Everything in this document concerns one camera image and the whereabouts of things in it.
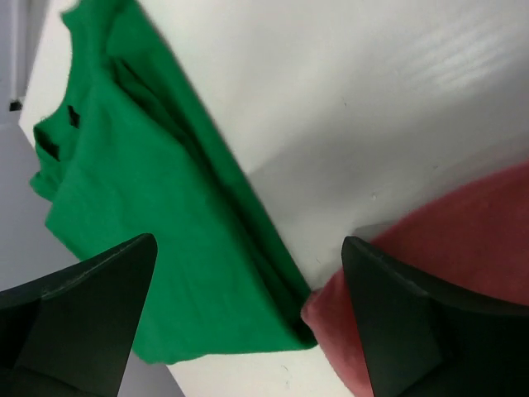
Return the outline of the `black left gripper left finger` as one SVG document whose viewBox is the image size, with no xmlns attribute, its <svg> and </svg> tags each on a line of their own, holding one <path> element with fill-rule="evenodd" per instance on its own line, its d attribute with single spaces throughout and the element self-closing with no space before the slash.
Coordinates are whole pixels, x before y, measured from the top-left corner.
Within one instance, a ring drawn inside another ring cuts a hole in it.
<svg viewBox="0 0 529 397">
<path fill-rule="evenodd" d="M 145 233 L 1 293 L 3 396 L 117 395 L 154 273 Z"/>
</svg>

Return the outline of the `salmon pink t-shirt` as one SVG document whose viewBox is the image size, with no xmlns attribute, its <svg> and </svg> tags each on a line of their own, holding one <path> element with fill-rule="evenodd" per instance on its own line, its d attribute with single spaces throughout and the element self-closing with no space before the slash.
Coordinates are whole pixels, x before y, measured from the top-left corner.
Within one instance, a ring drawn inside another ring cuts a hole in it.
<svg viewBox="0 0 529 397">
<path fill-rule="evenodd" d="M 452 284 L 528 303 L 528 164 L 434 200 L 373 240 L 395 259 Z M 332 369 L 355 396 L 373 394 L 343 270 L 302 309 Z"/>
</svg>

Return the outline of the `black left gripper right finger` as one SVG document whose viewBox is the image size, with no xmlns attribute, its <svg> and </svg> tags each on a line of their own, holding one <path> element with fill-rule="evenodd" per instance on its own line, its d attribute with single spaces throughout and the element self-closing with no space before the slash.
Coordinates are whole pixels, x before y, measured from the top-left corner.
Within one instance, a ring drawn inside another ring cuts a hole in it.
<svg viewBox="0 0 529 397">
<path fill-rule="evenodd" d="M 528 308 L 461 288 L 358 237 L 341 248 L 376 396 L 526 396 Z"/>
</svg>

